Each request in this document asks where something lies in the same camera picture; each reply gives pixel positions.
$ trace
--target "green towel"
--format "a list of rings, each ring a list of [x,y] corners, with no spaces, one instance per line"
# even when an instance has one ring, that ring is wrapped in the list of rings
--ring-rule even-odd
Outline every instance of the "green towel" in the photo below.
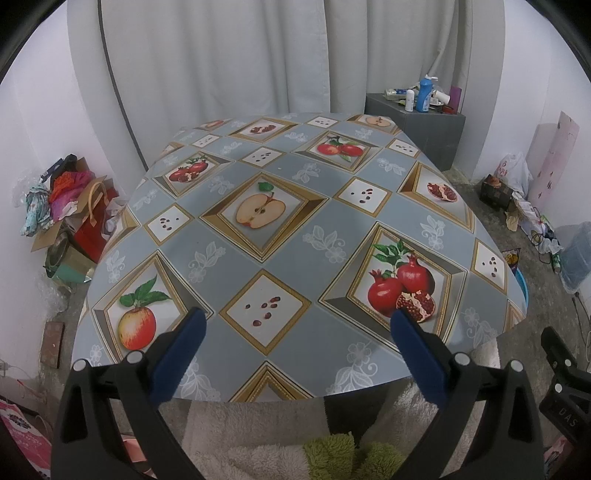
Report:
[[[304,451],[310,480],[389,480],[404,461],[385,443],[356,450],[350,433],[311,440],[304,444]]]

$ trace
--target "blue gripper pad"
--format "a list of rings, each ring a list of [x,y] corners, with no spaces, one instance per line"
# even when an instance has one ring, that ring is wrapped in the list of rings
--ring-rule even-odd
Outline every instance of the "blue gripper pad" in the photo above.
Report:
[[[151,376],[150,403],[158,407],[172,399],[187,367],[205,338],[207,320],[202,310],[192,310],[175,330],[175,339]]]
[[[423,332],[402,310],[396,310],[392,315],[390,332],[425,400],[443,408],[447,403],[448,374],[445,364],[440,362],[433,351],[436,349],[441,356],[448,355],[451,358],[443,342]]]

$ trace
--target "fruit-patterned tablecloth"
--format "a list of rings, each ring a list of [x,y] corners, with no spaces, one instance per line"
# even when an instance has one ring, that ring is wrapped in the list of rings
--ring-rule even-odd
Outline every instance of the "fruit-patterned tablecloth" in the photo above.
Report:
[[[388,118],[289,113],[178,132],[122,212],[72,359],[120,361],[192,306],[207,335],[176,395],[319,397],[409,374],[405,306],[452,351],[525,316],[499,249]]]

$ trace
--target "wooden block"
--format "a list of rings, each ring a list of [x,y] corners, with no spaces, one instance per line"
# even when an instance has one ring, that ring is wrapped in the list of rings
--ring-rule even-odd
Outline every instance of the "wooden block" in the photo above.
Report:
[[[63,322],[47,322],[41,344],[41,363],[58,368],[60,365],[61,339],[64,333]]]

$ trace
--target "blue bottle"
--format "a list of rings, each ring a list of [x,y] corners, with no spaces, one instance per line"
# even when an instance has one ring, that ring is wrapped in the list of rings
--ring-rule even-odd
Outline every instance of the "blue bottle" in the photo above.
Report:
[[[430,77],[425,75],[425,78],[421,80],[421,89],[418,91],[417,96],[417,112],[428,112],[429,104],[431,102],[431,91],[433,90],[432,80],[438,80],[437,77]]]

